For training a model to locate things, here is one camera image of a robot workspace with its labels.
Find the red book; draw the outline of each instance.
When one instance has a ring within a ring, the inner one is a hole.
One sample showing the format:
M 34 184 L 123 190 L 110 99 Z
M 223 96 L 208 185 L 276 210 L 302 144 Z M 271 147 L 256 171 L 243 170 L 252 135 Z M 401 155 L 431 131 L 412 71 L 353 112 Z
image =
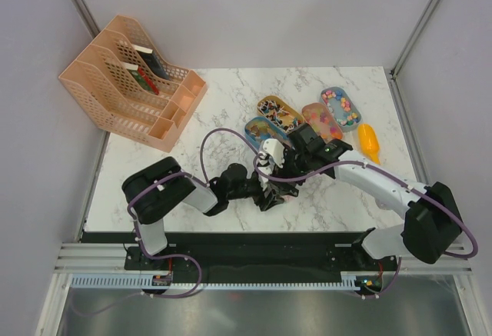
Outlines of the red book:
M 147 83 L 147 85 L 152 89 L 154 94 L 159 95 L 159 89 L 157 86 L 154 85 L 154 82 L 145 74 L 144 70 L 141 69 L 140 66 L 138 66 L 138 74 L 144 79 L 144 81 Z

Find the marble tabletop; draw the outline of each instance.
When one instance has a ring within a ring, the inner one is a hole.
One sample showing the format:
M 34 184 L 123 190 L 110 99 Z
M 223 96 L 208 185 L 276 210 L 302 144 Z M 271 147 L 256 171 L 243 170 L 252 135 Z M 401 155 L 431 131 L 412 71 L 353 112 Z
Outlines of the marble tabletop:
M 213 128 L 227 127 L 243 133 L 256 116 L 256 104 L 265 95 L 277 95 L 300 111 L 315 102 L 321 90 L 344 88 L 376 131 L 381 164 L 401 176 L 415 179 L 410 156 L 382 67 L 348 68 L 230 68 L 203 69 L 199 75 L 208 92 L 173 148 L 182 166 L 202 177 L 198 151 L 202 138 Z M 344 140 L 360 149 L 357 131 Z M 167 153 L 110 135 L 89 209 L 85 231 L 131 231 L 122 182 L 159 161 Z M 210 178 L 230 163 L 253 170 L 253 152 L 229 133 L 216 133 L 207 142 L 204 160 Z M 252 199 L 232 201 L 227 211 L 208 218 L 187 205 L 165 217 L 166 231 L 363 231 L 401 223 L 392 211 L 381 210 L 374 199 L 358 188 L 328 176 L 315 176 L 300 187 L 298 198 L 260 211 Z

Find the oval tray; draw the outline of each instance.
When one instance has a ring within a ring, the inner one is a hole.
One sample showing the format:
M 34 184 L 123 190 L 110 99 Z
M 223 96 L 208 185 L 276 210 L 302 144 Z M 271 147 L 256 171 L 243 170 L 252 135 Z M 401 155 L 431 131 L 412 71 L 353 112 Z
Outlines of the oval tray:
M 328 98 L 326 95 L 327 91 L 332 91 L 332 92 L 339 91 L 341 93 L 341 97 L 345 98 L 346 100 L 348 100 L 350 102 L 351 110 L 345 111 L 341 107 L 341 101 L 337 100 L 336 98 Z M 362 122 L 361 113 L 359 112 L 359 110 L 357 109 L 355 104 L 352 102 L 352 99 L 349 98 L 349 96 L 347 95 L 347 92 L 342 88 L 339 88 L 337 86 L 334 86 L 332 88 L 326 88 L 325 90 L 323 90 L 321 92 L 320 102 L 325 103 L 328 106 L 328 109 L 329 109 L 331 115 L 333 115 L 333 118 L 335 118 L 335 121 L 338 123 L 338 125 L 340 126 L 340 128 L 343 132 L 349 132 L 349 131 L 354 130 Z M 347 121 L 347 117 L 349 115 L 353 116 L 353 114 L 356 114 L 357 117 L 354 118 L 354 123 L 352 125 L 342 125 L 341 124 L 340 120 Z
M 276 138 L 278 141 L 291 146 L 291 141 L 287 135 L 265 117 L 251 119 L 244 127 L 244 136 L 256 149 L 259 149 L 261 142 L 267 138 Z
M 340 140 L 344 138 L 344 133 L 325 104 L 311 103 L 306 105 L 302 108 L 302 115 L 313 130 L 326 142 L 334 138 Z
M 297 113 L 285 101 L 275 95 L 265 96 L 258 102 L 256 109 L 258 115 L 268 118 L 284 132 L 289 132 L 299 124 L 304 123 L 302 115 Z

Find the blue tray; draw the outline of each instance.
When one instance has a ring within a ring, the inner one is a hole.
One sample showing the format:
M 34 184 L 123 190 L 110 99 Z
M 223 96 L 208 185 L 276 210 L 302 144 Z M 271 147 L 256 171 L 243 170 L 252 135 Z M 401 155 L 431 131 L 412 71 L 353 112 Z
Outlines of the blue tray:
M 336 98 L 329 98 L 328 99 L 326 97 L 326 92 L 328 90 L 331 90 L 332 92 L 336 92 L 338 94 L 341 94 L 339 96 L 339 98 L 345 98 L 346 100 L 348 100 L 350 102 L 351 110 L 345 111 L 341 107 L 341 101 L 337 100 Z M 334 86 L 332 88 L 326 88 L 320 94 L 320 102 L 326 104 L 331 115 L 333 115 L 333 118 L 335 118 L 336 122 L 338 123 L 338 125 L 340 126 L 340 128 L 343 132 L 349 132 L 349 131 L 354 130 L 362 122 L 361 113 L 359 112 L 359 110 L 357 109 L 355 104 L 352 102 L 352 99 L 350 99 L 348 97 L 347 92 L 342 88 L 339 88 L 337 86 Z M 348 125 L 347 123 L 344 124 L 344 122 L 347 122 L 347 117 L 349 115 L 352 117 L 352 119 L 351 119 L 352 124 L 351 125 Z
M 251 119 L 244 127 L 244 136 L 256 149 L 259 149 L 261 142 L 267 138 L 276 138 L 283 144 L 291 146 L 287 135 L 265 117 L 254 117 Z

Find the white wall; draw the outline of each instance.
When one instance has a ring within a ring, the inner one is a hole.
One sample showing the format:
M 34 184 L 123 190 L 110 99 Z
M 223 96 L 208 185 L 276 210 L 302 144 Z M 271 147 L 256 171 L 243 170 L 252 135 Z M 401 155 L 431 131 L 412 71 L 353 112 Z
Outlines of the white wall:
M 492 315 L 492 0 L 443 0 L 399 77 L 433 179 L 449 184 L 480 249 Z
M 85 0 L 101 28 L 141 21 L 162 54 L 191 68 L 383 65 L 428 0 Z
M 90 42 L 70 0 L 0 0 L 0 333 L 34 333 L 101 131 L 57 77 Z

